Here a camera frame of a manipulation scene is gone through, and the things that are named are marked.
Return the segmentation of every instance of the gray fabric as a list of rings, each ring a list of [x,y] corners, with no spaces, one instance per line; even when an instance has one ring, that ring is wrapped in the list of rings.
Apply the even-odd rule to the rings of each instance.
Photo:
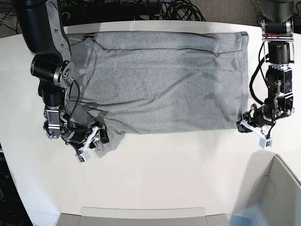
[[[80,105],[73,119],[105,123],[115,150],[125,133],[233,129],[248,98],[245,32],[69,35]],[[77,96],[71,91],[67,111]]]

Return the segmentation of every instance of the cable bundle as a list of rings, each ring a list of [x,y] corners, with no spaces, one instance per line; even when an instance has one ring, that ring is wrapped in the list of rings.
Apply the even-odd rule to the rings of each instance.
[[[206,21],[201,11],[190,0],[174,0],[164,2],[162,7],[163,20],[195,20]]]

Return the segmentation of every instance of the white tabletop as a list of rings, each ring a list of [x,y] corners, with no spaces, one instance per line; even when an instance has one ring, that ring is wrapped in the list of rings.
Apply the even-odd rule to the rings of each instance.
[[[249,78],[258,64],[259,27],[186,21],[134,21],[87,24],[67,33],[98,31],[170,31],[217,33],[247,31]],[[127,134],[116,151],[79,164],[74,150],[43,131],[44,103],[39,80],[30,75],[33,55],[22,35],[0,39],[0,142],[16,187],[32,221],[45,215],[54,225],[59,213],[80,215],[82,207],[177,209],[202,207],[206,215],[241,211],[255,180],[268,174],[276,153],[300,155],[301,36],[295,35],[293,92],[295,113],[279,120],[273,147],[263,151],[254,133],[237,130],[174,134]],[[254,90],[266,88],[260,75]],[[250,98],[249,105],[254,103]]]

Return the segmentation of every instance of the white table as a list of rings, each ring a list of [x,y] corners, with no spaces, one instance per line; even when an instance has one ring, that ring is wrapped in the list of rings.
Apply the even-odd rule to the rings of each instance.
[[[67,33],[247,31],[249,77],[258,64],[261,46],[259,27],[235,24],[134,21],[79,25],[65,30]],[[101,159],[90,151],[92,159],[79,164],[74,150],[61,139],[50,140],[44,134],[44,103],[37,93],[39,80],[30,75],[33,55],[22,35],[0,39],[0,141],[30,218],[40,226],[55,225],[61,212],[80,215],[82,207],[202,207],[206,215],[243,210],[255,180],[268,174],[276,153],[301,153],[300,35],[295,35],[295,50],[296,63],[292,67],[296,111],[277,122],[272,133],[273,147],[268,151],[259,148],[254,133],[241,134],[235,129],[127,134],[116,151]],[[266,88],[260,75],[254,90],[264,99]]]

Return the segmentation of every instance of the robotic arm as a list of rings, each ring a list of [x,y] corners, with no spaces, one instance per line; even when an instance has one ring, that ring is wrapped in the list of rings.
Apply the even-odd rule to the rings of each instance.
[[[268,43],[269,54],[260,61],[251,79],[250,90],[261,107],[253,105],[250,111],[243,113],[237,127],[242,133],[256,132],[261,138],[261,147],[265,148],[271,146],[270,131],[276,120],[290,116],[293,111],[292,70],[289,64],[293,63],[290,49],[293,47],[291,16],[294,0],[260,2],[263,47]],[[80,162],[87,161],[88,147],[95,147],[94,142],[108,143],[109,140],[104,125],[96,123],[87,128],[71,121],[74,111],[70,115],[66,113],[66,95],[72,84],[78,87],[78,91],[79,85],[72,77],[71,49],[63,30],[60,0],[14,0],[14,4],[24,40],[35,54],[31,74],[40,79],[38,93],[45,103],[44,129],[47,136],[50,139],[61,137],[76,150]],[[264,62],[270,63],[270,66],[265,78],[268,97],[263,103],[256,98],[252,84]],[[256,127],[261,128],[261,133],[257,132]]]
[[[71,121],[65,110],[66,95],[72,84],[73,63],[68,38],[63,30],[60,0],[15,0],[16,13],[24,40],[35,57],[31,74],[40,79],[38,93],[45,103],[44,130],[50,139],[62,137],[76,150],[79,162],[89,159],[93,142],[108,143],[106,127],[95,123],[91,128]]]

